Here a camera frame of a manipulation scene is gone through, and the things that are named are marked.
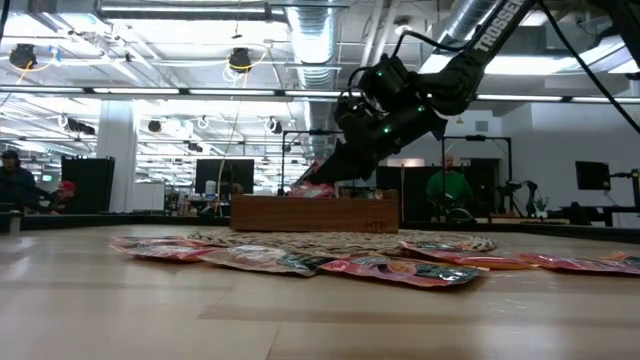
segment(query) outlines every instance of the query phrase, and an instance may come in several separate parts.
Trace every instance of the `man in green shirt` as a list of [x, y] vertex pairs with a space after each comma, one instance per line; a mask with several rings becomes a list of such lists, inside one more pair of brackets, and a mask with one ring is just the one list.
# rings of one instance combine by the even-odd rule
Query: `man in green shirt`
[[[473, 199], [473, 193], [471, 192], [469, 183], [467, 183], [467, 179], [464, 178], [464, 175], [453, 170], [453, 155], [447, 154], [444, 160], [444, 190], [447, 192], [447, 195], [449, 195], [453, 201]], [[442, 171], [431, 176], [427, 184], [427, 196], [429, 196], [429, 198], [435, 199], [442, 195], [442, 180]]]

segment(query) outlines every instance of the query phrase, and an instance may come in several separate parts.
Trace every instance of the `woven mat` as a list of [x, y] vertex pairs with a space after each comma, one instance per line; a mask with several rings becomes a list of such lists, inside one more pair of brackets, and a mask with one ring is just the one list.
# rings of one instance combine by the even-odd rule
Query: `woven mat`
[[399, 241], [430, 241], [445, 244], [466, 244], [475, 251], [496, 248], [492, 239], [454, 233], [418, 230], [400, 230], [398, 234], [369, 234], [346, 232], [291, 233], [291, 232], [239, 232], [229, 228], [216, 228], [195, 232], [189, 239], [203, 240], [219, 247], [262, 245], [313, 255], [361, 255], [378, 253], [387, 256], [403, 256], [407, 252]]

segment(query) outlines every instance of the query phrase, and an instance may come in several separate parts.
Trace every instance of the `yellow cable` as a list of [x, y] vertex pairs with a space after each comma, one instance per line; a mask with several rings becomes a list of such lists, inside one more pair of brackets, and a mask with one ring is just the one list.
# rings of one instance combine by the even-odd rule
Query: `yellow cable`
[[[247, 80], [249, 80], [249, 73], [244, 76], [244, 82], [242, 83], [242, 87], [247, 87]], [[218, 191], [216, 194], [216, 208], [220, 205], [220, 185], [222, 182], [222, 170], [224, 169], [224, 162], [227, 157], [227, 153], [229, 152], [229, 148], [231, 147], [231, 143], [233, 142], [233, 134], [236, 132], [236, 125], [238, 124], [238, 117], [240, 116], [240, 105], [242, 105], [242, 101], [238, 102], [238, 109], [236, 110], [236, 116], [233, 119], [233, 125], [231, 126], [231, 135], [229, 135], [229, 142], [227, 142], [227, 147], [224, 149], [224, 153], [222, 154], [222, 161], [220, 162], [220, 170], [218, 170]], [[220, 217], [222, 217], [222, 206], [220, 206]]]
[[[29, 68], [29, 66], [31, 66], [31, 64], [32, 64], [32, 62], [29, 61], [29, 63], [27, 64], [27, 69]], [[22, 75], [20, 75], [20, 78], [18, 79], [18, 81], [16, 81], [16, 85], [20, 84], [20, 82], [22, 82], [22, 79], [24, 78], [24, 76], [27, 75], [27, 69], [23, 69], [22, 70]]]

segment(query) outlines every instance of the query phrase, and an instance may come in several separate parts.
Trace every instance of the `person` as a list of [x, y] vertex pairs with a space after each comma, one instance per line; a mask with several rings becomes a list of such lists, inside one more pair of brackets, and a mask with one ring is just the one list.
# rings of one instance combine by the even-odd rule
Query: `person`
[[0, 168], [0, 203], [16, 203], [20, 207], [38, 204], [36, 180], [31, 171], [20, 167], [20, 156], [15, 150], [2, 153]]
[[54, 198], [52, 214], [74, 214], [77, 211], [75, 206], [76, 184], [71, 181], [62, 181], [58, 185], [58, 190], [51, 195]]
[[473, 193], [467, 179], [465, 179], [464, 175], [453, 170], [453, 163], [455, 160], [453, 155], [447, 154], [444, 160], [444, 177], [442, 176], [442, 171], [431, 176], [427, 184], [427, 196], [431, 199], [436, 199], [438, 196], [442, 196], [444, 187], [447, 197], [452, 201], [473, 199]]

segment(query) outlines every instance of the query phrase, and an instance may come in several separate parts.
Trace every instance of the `air duct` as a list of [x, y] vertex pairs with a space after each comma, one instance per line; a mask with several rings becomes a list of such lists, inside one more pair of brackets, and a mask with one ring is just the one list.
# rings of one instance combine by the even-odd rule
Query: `air duct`
[[436, 36], [437, 40], [445, 44], [464, 41], [499, 2], [500, 0], [456, 0], [445, 27]]
[[[313, 65], [332, 63], [336, 48], [336, 10], [320, 7], [290, 7], [286, 8], [286, 14], [291, 25], [291, 45], [296, 61]], [[335, 88], [334, 69], [302, 67], [297, 71], [300, 86], [304, 89]], [[306, 125], [309, 130], [330, 130], [334, 127], [332, 106], [329, 103], [305, 104], [305, 118], [308, 121]], [[326, 137], [312, 137], [310, 146], [314, 156], [323, 156], [319, 150], [326, 145], [326, 142]]]

